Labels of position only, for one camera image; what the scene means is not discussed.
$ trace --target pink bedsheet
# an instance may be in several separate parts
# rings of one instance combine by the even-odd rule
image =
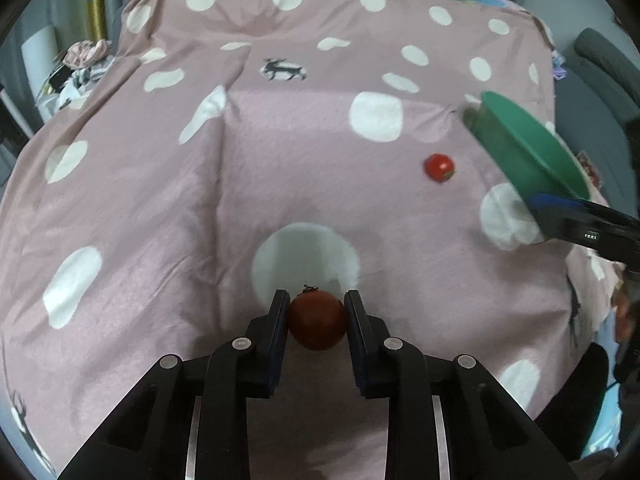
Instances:
[[[553,130],[551,46],[531,16],[133,0],[123,22],[115,64],[28,144],[0,208],[4,391],[43,463],[62,470],[160,356],[211,352],[305,283],[358,288],[393,335],[475,355],[540,412],[616,278],[581,248],[538,244],[460,120],[490,89]],[[436,152],[457,167],[443,185],[422,170]],[[386,405],[359,397],[344,341],[290,340],[276,396],[249,409],[254,478],[383,477]]]

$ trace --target clothes pile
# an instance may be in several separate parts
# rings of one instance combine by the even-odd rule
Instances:
[[[85,40],[73,44],[62,60],[72,70],[60,90],[56,111],[87,95],[113,64],[111,42]]]

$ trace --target wall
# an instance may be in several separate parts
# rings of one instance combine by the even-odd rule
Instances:
[[[573,44],[583,29],[591,27],[640,68],[638,50],[631,38],[613,22],[613,10],[605,0],[524,0],[522,5],[545,20],[562,52]]]

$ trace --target pink cloth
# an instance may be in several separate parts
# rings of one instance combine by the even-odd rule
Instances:
[[[66,51],[64,63],[74,70],[87,68],[107,57],[109,51],[110,46],[106,40],[98,40],[97,43],[89,40],[78,41]]]
[[[211,352],[305,283],[358,288],[424,353],[475,355],[532,416],[558,392],[617,277],[539,244],[460,120],[493,90],[552,130],[551,50],[531,16],[133,0],[123,23],[112,68],[27,145],[0,206],[3,391],[58,471],[162,355]],[[422,169],[432,153],[456,163],[442,185]],[[255,479],[382,478],[386,402],[360,398],[345,341],[290,339],[249,438]]]

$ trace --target pink blanket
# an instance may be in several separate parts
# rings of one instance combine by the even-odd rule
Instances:
[[[276,288],[305,283],[358,288],[393,335],[475,355],[540,412],[616,277],[539,243],[460,120],[490,89],[552,134],[551,46],[531,16],[449,0],[133,0],[123,23],[113,67],[28,144],[0,208],[4,392],[44,464],[62,470],[160,356],[211,352]],[[456,163],[445,184],[423,173],[432,153]],[[344,341],[290,340],[282,386],[249,419],[254,478],[383,477],[385,403],[359,397]]]

